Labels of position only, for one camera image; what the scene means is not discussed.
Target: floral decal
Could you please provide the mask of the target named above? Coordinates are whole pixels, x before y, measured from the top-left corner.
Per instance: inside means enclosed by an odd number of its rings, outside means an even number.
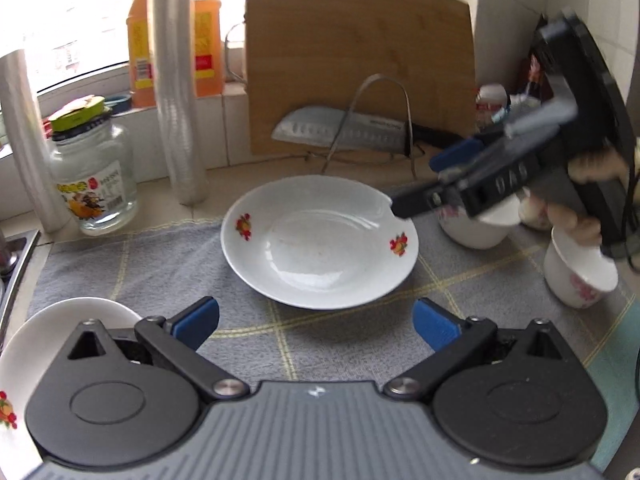
[[[572,272],[569,281],[582,300],[593,302],[600,297],[600,293],[591,285],[587,285],[577,274]]]
[[[240,236],[246,241],[251,238],[251,215],[249,213],[243,214],[238,220],[236,220],[236,231],[240,233]]]
[[[404,250],[408,245],[408,241],[409,240],[406,237],[406,234],[402,233],[401,235],[398,235],[394,240],[389,240],[389,246],[394,254],[402,256],[404,254]]]
[[[6,393],[0,392],[0,422],[4,422],[6,428],[11,426],[15,430],[18,427],[16,418],[14,407],[6,400]]]
[[[460,209],[451,205],[445,205],[438,209],[438,217],[441,220],[447,218],[458,218],[460,216]]]

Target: green lid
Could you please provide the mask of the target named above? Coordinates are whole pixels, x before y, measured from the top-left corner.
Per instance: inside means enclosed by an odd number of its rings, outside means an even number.
[[[49,117],[54,132],[66,132],[104,111],[104,97],[87,95],[71,101]]]

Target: bowl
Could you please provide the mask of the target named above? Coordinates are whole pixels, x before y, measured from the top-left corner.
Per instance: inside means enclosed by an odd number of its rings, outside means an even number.
[[[520,221],[537,231],[551,231],[552,225],[546,214],[546,203],[539,198],[532,197],[529,189],[525,189],[524,193],[525,196],[518,208]]]
[[[582,247],[554,227],[543,266],[551,291],[567,306],[587,308],[618,286],[613,260],[598,247]]]
[[[21,480],[42,463],[24,425],[31,394],[62,345],[85,319],[107,328],[134,326],[140,316],[116,301],[72,298],[44,308],[11,338],[0,356],[0,469],[6,480]]]
[[[311,310],[349,308],[399,286],[418,257],[411,220],[353,180],[283,178],[240,198],[220,241],[229,266],[272,300]]]
[[[489,249],[503,241],[509,231],[520,223],[520,200],[511,195],[491,209],[469,218],[459,206],[438,209],[438,222],[442,230],[454,241],[471,249]]]

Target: metal knife holder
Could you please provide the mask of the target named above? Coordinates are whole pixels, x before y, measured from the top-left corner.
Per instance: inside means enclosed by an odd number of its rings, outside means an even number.
[[[353,114],[356,104],[358,103],[358,99],[360,98],[362,93],[372,83],[376,81],[382,81],[382,80],[391,81],[392,83],[398,85],[402,90],[402,93],[404,94],[404,100],[406,102],[406,118],[407,118],[406,134],[409,136],[408,145],[409,145],[409,159],[411,160],[411,174],[413,175],[414,180],[418,179],[417,173],[415,172],[414,129],[412,127],[411,105],[409,103],[409,95],[406,92],[406,88],[401,82],[399,82],[397,79],[394,79],[392,77],[389,77],[383,74],[370,75],[362,82],[362,84],[356,90],[356,93],[354,94],[353,99],[351,100],[351,104],[349,105],[348,110],[345,111],[344,115],[342,116],[342,119],[340,120],[340,124],[338,125],[338,130],[335,133],[334,140],[332,140],[331,147],[329,148],[329,153],[325,156],[326,160],[324,162],[324,165],[322,166],[322,170],[320,171],[320,174],[326,173],[326,170],[329,167],[329,163],[331,163],[334,153],[338,149],[338,145],[340,144],[340,134],[342,133],[342,130],[344,129],[345,124],[348,122],[350,115]],[[324,156],[324,155],[318,155],[316,153],[309,152],[308,156]]]

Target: human hand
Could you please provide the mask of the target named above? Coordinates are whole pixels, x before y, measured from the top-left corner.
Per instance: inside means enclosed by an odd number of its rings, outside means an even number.
[[[636,159],[639,158],[638,150],[636,150]],[[578,156],[569,162],[567,169],[569,177],[578,184],[618,178],[625,187],[628,185],[628,165],[613,148]],[[580,216],[566,206],[545,203],[533,195],[529,199],[531,200],[529,207],[532,210],[544,211],[546,209],[551,225],[567,232],[579,245],[589,247],[599,246],[602,243],[600,221],[597,218]]]

